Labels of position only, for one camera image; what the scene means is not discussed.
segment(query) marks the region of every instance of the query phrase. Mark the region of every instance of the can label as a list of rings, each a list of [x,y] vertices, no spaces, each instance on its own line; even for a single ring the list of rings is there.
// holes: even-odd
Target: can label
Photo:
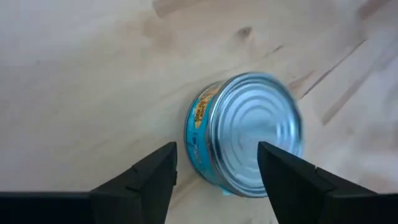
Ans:
[[[203,93],[198,97],[198,104],[195,107],[195,128],[199,128],[201,121],[203,121],[207,105],[220,87],[220,83],[215,83],[214,85],[209,86],[209,88],[203,91]]]
[[[192,103],[187,116],[185,141],[188,156],[194,168],[210,183],[219,185],[211,166],[206,129],[210,105],[224,82],[216,82],[206,88]]]

